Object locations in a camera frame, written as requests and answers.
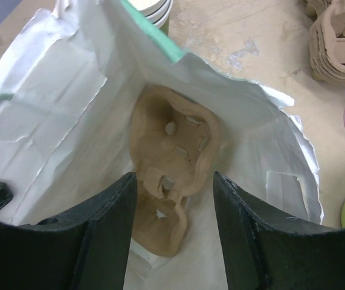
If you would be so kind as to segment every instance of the stacked cups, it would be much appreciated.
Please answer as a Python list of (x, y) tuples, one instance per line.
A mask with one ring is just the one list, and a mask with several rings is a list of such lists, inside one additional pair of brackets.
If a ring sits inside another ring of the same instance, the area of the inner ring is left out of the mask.
[(173, 0), (129, 0), (154, 26), (168, 35)]

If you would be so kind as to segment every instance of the white paper bag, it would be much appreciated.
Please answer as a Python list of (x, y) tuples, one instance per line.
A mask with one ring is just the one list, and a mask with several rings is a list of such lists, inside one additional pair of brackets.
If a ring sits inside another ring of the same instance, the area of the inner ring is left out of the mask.
[[(14, 96), (0, 101), (0, 180), (15, 196), (0, 221), (34, 224), (133, 170), (129, 124), (148, 83), (219, 117), (214, 170), (288, 213), (321, 222), (314, 149), (298, 117), (282, 111), (293, 99), (219, 74), (125, 0), (58, 1), (53, 13), (39, 10), (1, 58), (0, 92)], [(176, 257), (132, 243), (125, 289), (227, 289), (211, 179), (189, 200), (187, 215)]]

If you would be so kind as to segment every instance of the paper bag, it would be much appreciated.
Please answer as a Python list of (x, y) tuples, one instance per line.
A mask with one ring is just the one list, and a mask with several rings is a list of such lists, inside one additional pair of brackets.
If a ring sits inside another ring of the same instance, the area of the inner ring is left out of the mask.
[[(218, 116), (213, 170), (260, 199), (320, 223), (318, 165), (291, 97), (219, 74), (180, 50), (125, 0), (63, 0), (39, 10), (0, 60), (0, 180), (15, 194), (0, 221), (35, 224), (133, 170), (132, 110), (163, 85)], [(172, 259), (133, 243), (125, 289), (226, 289), (211, 178), (187, 203), (189, 230)]]

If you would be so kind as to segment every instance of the beige countertop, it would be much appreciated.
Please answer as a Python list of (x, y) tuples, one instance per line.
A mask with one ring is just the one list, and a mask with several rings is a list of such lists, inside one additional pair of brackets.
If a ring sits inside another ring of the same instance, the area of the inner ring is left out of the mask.
[[(0, 57), (38, 8), (54, 0), (23, 0), (0, 25)], [(324, 224), (339, 227), (345, 200), (345, 86), (311, 77), (302, 0), (175, 0), (170, 37), (234, 77), (254, 79), (296, 100), (304, 133), (320, 163)]]

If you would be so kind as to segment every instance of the stacked egg carton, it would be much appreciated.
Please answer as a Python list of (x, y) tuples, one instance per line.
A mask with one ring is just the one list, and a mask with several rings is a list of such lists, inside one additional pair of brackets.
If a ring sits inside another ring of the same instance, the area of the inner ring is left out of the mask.
[(319, 16), (330, 6), (332, 0), (308, 0), (306, 4), (306, 14), (309, 17)]
[[(320, 8), (327, 4), (315, 2)], [(314, 79), (345, 84), (345, 0), (333, 0), (318, 15), (310, 30), (309, 50)]]

